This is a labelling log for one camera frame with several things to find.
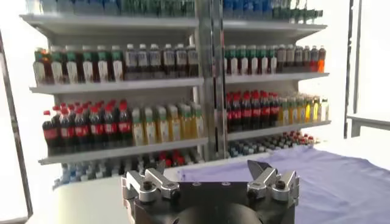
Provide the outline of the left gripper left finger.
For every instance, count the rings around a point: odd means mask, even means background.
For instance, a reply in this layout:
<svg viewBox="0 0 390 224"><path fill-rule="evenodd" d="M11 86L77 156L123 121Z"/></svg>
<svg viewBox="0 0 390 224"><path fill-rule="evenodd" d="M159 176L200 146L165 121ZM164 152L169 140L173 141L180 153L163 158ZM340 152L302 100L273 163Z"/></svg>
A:
<svg viewBox="0 0 390 224"><path fill-rule="evenodd" d="M124 198L130 199L130 195L136 193L142 203L152 203L158 196L171 201L177 200L180 197L180 184L163 175L165 167L166 160L163 159L155 167L147 168L144 175L136 170L126 172L123 176Z"/></svg>

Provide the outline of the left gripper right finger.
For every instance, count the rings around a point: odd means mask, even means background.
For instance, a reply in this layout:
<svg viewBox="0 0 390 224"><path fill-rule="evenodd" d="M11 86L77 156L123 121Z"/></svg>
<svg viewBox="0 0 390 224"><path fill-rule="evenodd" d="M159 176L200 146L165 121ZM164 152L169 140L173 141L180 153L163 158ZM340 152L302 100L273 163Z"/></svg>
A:
<svg viewBox="0 0 390 224"><path fill-rule="evenodd" d="M297 203L299 199L299 176L296 171L280 174L276 168L265 162L248 160L247 166L253 178L247 184L247 196L251 200L260 200L268 195L273 200Z"/></svg>

